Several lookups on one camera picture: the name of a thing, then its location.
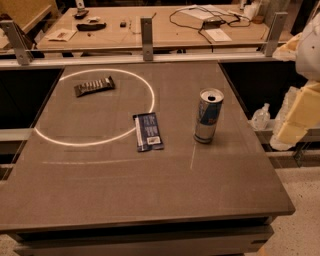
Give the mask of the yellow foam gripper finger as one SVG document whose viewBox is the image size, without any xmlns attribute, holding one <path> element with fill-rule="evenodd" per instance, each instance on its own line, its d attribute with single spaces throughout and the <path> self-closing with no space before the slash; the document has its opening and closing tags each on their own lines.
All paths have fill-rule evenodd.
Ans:
<svg viewBox="0 0 320 256">
<path fill-rule="evenodd" d="M 278 151 L 294 147 L 309 129 L 320 123 L 320 83 L 308 81 L 290 87 L 275 118 L 270 145 Z"/>
</svg>

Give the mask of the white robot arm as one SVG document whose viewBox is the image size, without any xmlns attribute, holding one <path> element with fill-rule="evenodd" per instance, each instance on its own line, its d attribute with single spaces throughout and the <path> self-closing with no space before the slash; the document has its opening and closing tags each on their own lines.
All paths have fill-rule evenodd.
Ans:
<svg viewBox="0 0 320 256">
<path fill-rule="evenodd" d="M 307 79 L 300 89 L 289 88 L 275 118 L 270 145 L 286 151 L 320 123 L 320 13 L 273 56 L 295 60 L 296 72 Z"/>
</svg>

